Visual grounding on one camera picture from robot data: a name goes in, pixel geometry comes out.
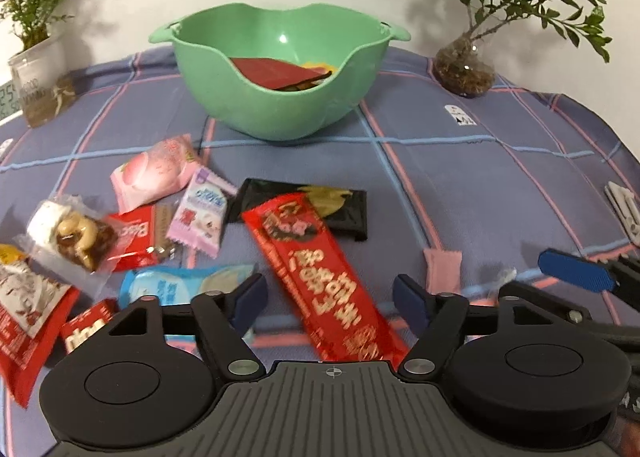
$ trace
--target black robotic gripper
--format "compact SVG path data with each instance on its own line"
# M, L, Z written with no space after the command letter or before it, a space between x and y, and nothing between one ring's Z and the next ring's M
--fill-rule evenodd
M394 302L418 341L397 371L281 361L267 373L235 325L256 285L261 275L235 294L170 307L144 296L120 312L44 379L40 406L59 441L49 455L615 455L604 438L628 358L517 286L478 307L400 275ZM202 360L165 334L196 336Z

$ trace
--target pink wrapper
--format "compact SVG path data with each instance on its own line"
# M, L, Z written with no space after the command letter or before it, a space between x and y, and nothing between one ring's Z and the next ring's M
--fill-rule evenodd
M167 238L207 253L215 259L225 218L227 195L238 190L211 170L200 166L182 196Z
M120 213L157 201L183 189L200 160L187 133L165 139L132 157L111 174Z

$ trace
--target black snack wrapper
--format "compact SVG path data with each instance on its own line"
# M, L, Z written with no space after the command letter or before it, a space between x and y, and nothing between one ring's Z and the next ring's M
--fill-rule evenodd
M324 223L336 235L348 235L357 242L367 240L367 192L327 186L245 179L228 208L227 221L241 222L240 216L260 204L286 193L304 192Z

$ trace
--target grey ribbed surface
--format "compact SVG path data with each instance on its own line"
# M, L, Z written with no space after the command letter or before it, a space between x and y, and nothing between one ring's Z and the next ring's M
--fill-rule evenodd
M228 387L195 429L118 457L527 457L469 429L432 385L407 385L386 363L281 363L258 383ZM87 457L64 443L47 457ZM546 457L614 457L604 443Z

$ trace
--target green bowl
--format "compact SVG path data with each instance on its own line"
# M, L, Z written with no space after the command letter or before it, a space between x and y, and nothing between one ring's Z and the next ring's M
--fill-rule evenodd
M410 39L405 29L329 4L291 10L221 5L149 37L174 44L185 84L212 117L275 141L305 137L343 118L369 90L389 42ZM309 90L281 92L250 82L230 57L325 63L338 70Z

